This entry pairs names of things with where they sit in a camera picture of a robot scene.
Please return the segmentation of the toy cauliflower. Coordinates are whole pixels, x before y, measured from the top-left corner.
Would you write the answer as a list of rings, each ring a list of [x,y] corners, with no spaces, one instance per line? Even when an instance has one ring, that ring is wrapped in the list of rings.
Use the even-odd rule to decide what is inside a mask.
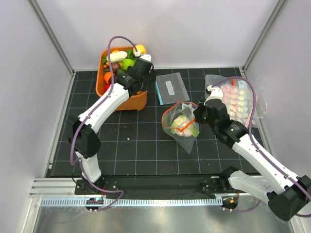
[[[199,125],[194,119],[190,120],[185,115],[178,116],[171,124],[170,131],[178,136],[197,137],[199,135]]]

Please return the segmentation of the orange zipper clear bag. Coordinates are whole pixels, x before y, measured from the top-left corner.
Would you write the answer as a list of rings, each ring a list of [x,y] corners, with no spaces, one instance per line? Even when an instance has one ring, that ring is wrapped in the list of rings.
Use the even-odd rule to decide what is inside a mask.
[[[163,131],[176,140],[187,153],[191,153],[194,141],[200,133],[194,116],[197,107],[197,104],[190,101],[178,101],[161,118]]]

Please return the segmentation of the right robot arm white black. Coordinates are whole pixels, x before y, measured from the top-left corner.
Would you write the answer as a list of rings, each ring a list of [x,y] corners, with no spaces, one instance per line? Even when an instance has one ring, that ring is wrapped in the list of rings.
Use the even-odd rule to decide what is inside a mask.
[[[207,124],[216,138],[246,159],[263,179],[246,175],[235,167],[220,174],[219,187],[224,192],[237,189],[268,204],[281,220],[289,221],[311,201],[311,179],[298,176],[274,158],[253,137],[251,129],[231,120],[220,99],[200,101],[194,110],[195,121]]]

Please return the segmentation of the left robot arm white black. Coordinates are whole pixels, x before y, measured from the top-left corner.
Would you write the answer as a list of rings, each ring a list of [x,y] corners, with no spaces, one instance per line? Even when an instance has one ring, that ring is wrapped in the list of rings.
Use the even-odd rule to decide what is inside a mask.
[[[97,133],[108,117],[124,102],[139,91],[150,91],[155,86],[156,73],[151,55],[140,56],[125,73],[115,76],[108,90],[85,112],[79,116],[69,116],[66,124],[70,149],[70,163],[74,156],[82,166],[83,177],[87,179],[86,189],[98,194],[103,189],[100,180],[97,153],[101,142]]]

